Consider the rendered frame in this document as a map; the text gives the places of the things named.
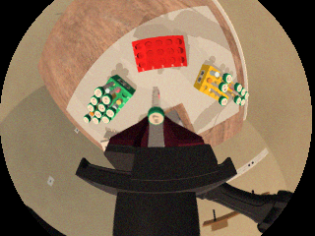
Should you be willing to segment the beige bench mat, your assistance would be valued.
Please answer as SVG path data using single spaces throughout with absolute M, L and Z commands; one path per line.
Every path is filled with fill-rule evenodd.
M 132 42 L 158 36 L 184 35 L 187 66 L 139 72 Z M 74 91 L 66 110 L 97 142 L 106 131 L 119 133 L 144 119 L 151 108 L 153 87 L 158 87 L 160 105 L 166 111 L 180 103 L 198 135 L 239 112 L 239 104 L 229 98 L 225 106 L 198 91 L 194 84 L 202 65 L 232 75 L 238 83 L 233 57 L 220 24 L 208 6 L 176 10 L 132 29 L 114 42 L 90 67 Z M 95 89 L 118 75 L 133 89 L 134 95 L 108 124 L 84 121 Z

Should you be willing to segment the yellow test tube rack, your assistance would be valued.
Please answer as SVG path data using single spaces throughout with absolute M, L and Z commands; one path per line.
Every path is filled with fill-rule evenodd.
M 214 79 L 214 80 L 216 80 L 218 82 L 221 82 L 220 78 L 216 79 L 216 77 L 210 75 L 210 71 L 211 70 L 218 72 L 218 70 L 215 69 L 214 67 L 212 67 L 210 65 L 204 65 L 203 64 L 193 87 L 196 88 L 198 91 L 203 92 L 203 93 L 211 96 L 212 98 L 216 99 L 213 95 L 211 95 L 209 93 L 209 89 L 214 89 L 219 94 L 225 96 L 228 99 L 228 96 L 226 94 L 224 94 L 218 88 L 216 88 L 216 87 L 214 87 L 214 86 L 212 86 L 212 85 L 210 85 L 209 83 L 206 82 L 207 78 L 211 78 L 211 79 Z M 204 85 L 206 86 L 206 88 L 205 88 Z

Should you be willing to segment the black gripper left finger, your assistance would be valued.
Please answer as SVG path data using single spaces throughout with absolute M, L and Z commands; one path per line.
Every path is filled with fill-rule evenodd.
M 108 145 L 113 144 L 133 147 L 147 147 L 149 141 L 149 126 L 149 117 L 146 116 L 137 124 L 112 136 L 108 142 Z

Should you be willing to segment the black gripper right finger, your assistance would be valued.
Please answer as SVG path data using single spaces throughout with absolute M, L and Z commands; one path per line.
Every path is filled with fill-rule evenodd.
M 163 136 L 165 147 L 184 147 L 205 144 L 201 136 L 174 123 L 165 115 L 163 120 Z

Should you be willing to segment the red test tube rack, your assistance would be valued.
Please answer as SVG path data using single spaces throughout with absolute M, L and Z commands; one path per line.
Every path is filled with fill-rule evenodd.
M 132 45 L 138 73 L 154 69 L 187 66 L 183 35 L 151 37 L 133 41 Z

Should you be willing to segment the green test tube rack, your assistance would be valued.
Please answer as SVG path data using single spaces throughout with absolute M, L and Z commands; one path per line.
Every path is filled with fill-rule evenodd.
M 112 101 L 112 104 L 118 99 L 122 98 L 123 102 L 120 104 L 120 106 L 117 108 L 116 114 L 120 111 L 120 109 L 125 105 L 125 103 L 132 97 L 134 92 L 136 91 L 134 88 L 132 88 L 128 83 L 126 83 L 121 77 L 118 75 L 114 75 L 109 78 L 107 81 L 107 84 L 114 81 L 115 86 L 110 89 L 112 91 L 116 87 L 121 87 L 121 92 L 117 93 L 117 97 L 115 97 Z M 127 94 L 128 93 L 128 94 Z M 125 96 L 124 96 L 125 95 Z M 112 104 L 109 106 L 111 107 Z

